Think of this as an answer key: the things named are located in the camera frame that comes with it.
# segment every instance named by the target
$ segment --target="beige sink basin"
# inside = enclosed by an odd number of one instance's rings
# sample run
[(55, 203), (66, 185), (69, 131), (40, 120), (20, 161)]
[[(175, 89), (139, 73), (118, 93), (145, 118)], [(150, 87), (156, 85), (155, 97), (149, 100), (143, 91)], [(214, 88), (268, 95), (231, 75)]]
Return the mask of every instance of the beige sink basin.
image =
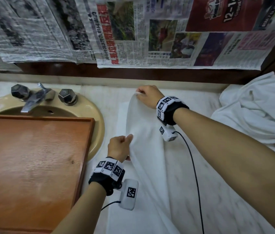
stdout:
[[(92, 117), (95, 119), (95, 126), (92, 135), (92, 141), (88, 153), (88, 161), (93, 158), (102, 145), (105, 126), (101, 112), (95, 104), (84, 96), (78, 95), (78, 102), (73, 106), (67, 106), (57, 97), (59, 89), (53, 89), (56, 92), (55, 98), (49, 102), (42, 102), (39, 106), (30, 111), (29, 116), (45, 117)], [(24, 102), (14, 98), (12, 95), (6, 95), (0, 98), (0, 114), (1, 115), (24, 115), (20, 112), (24, 106)]]

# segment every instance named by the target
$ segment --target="white electronic device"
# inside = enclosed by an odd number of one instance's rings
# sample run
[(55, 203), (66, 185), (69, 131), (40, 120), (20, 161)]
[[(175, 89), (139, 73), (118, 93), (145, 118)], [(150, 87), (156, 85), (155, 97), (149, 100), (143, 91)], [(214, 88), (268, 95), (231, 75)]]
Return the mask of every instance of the white electronic device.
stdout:
[(122, 182), (121, 188), (118, 190), (121, 191), (119, 199), (121, 203), (119, 204), (119, 207), (127, 210), (133, 210), (137, 199), (138, 181), (133, 179), (125, 179), (124, 182)]
[(176, 133), (173, 134), (173, 132), (176, 131), (174, 129), (174, 126), (170, 126), (170, 125), (165, 126), (164, 124), (161, 124), (159, 131), (162, 134), (164, 141), (174, 141), (177, 137)]

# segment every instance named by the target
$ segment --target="crumpled white towel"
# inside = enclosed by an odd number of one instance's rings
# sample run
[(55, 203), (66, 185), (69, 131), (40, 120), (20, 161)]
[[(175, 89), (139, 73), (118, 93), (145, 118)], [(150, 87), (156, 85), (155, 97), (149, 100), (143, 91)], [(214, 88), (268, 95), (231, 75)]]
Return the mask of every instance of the crumpled white towel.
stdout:
[[(129, 105), (120, 104), (116, 135), (133, 134), (130, 158), (124, 179), (138, 180), (139, 189), (133, 211), (113, 204), (108, 209), (107, 234), (179, 234), (171, 221), (163, 138), (154, 110), (133, 95)], [(115, 191), (110, 202), (119, 199)]]
[(275, 74), (248, 84), (230, 85), (220, 96), (222, 108), (211, 118), (260, 141), (275, 151)]

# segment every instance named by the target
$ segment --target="wall covered with newspaper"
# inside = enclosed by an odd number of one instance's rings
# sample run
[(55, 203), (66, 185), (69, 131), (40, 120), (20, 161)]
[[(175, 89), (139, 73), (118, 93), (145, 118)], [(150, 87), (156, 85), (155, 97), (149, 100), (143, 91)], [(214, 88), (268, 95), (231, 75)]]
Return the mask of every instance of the wall covered with newspaper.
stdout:
[(275, 45), (275, 0), (0, 0), (0, 61), (247, 69)]

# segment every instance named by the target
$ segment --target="hand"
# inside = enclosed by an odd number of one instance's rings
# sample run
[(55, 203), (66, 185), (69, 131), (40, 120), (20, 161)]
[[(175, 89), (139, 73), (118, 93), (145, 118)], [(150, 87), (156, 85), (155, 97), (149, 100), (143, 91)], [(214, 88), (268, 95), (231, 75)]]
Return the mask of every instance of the hand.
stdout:
[(129, 155), (129, 145), (132, 139), (132, 134), (127, 137), (122, 135), (111, 138), (108, 144), (107, 156), (123, 162)]
[(158, 101), (164, 97), (155, 85), (143, 85), (137, 88), (137, 98), (149, 108), (156, 108)]

